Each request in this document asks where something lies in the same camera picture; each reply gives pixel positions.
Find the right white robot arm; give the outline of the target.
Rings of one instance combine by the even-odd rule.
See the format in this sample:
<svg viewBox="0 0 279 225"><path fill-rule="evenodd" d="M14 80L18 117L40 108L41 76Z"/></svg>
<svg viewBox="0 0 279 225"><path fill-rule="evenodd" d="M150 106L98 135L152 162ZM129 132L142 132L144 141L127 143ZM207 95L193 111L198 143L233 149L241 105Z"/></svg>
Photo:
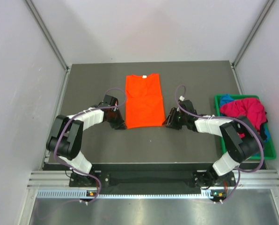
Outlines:
<svg viewBox="0 0 279 225"><path fill-rule="evenodd" d="M202 187L209 188L220 185L226 174L245 160L257 153L261 161L257 171L264 162L264 141L246 116L231 118L226 116L198 115L190 100L183 98L177 101L178 107L173 107L163 126L181 130L186 126L197 133L207 133L221 137L224 140L226 152L215 161L202 175Z"/></svg>

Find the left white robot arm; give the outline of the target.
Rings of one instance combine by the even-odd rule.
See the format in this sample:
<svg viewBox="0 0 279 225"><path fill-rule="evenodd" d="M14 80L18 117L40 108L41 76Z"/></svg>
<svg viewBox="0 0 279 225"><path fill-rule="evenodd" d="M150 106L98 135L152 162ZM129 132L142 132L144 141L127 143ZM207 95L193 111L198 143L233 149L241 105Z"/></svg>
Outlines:
<svg viewBox="0 0 279 225"><path fill-rule="evenodd" d="M86 186L94 184L96 175L91 172L93 165L81 152L83 131L103 122L108 122L114 130L127 129L119 106L117 98L104 95L103 101L98 105L75 115L58 115L53 122L46 149L79 174L80 181Z"/></svg>

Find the orange t shirt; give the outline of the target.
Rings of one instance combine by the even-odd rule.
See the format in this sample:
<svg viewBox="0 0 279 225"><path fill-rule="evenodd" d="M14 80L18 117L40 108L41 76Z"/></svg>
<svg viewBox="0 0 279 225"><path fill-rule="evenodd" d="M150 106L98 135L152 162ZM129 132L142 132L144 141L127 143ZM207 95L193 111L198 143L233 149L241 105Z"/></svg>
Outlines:
<svg viewBox="0 0 279 225"><path fill-rule="evenodd" d="M165 111L159 74L128 75L125 92L128 129L162 126Z"/></svg>

